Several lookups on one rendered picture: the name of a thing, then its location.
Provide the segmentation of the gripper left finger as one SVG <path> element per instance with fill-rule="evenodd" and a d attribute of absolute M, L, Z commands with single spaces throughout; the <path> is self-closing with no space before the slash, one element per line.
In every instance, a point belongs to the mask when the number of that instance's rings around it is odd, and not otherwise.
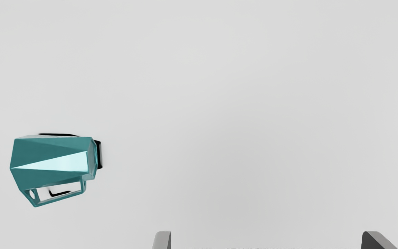
<path fill-rule="evenodd" d="M 172 249 L 171 232 L 170 231 L 157 232 L 153 240 L 152 249 Z"/>

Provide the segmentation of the teal faceted mug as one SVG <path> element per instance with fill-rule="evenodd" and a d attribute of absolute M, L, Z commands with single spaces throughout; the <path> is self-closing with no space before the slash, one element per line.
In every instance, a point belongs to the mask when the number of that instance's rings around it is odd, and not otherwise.
<path fill-rule="evenodd" d="M 102 168 L 101 142 L 92 137 L 40 133 L 14 139 L 10 172 L 35 208 L 83 194 Z"/>

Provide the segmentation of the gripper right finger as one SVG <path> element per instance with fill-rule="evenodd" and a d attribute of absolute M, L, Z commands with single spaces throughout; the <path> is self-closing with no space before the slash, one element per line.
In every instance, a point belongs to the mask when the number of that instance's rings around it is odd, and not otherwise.
<path fill-rule="evenodd" d="M 361 249 L 397 249 L 382 233 L 365 231 L 362 235 Z"/>

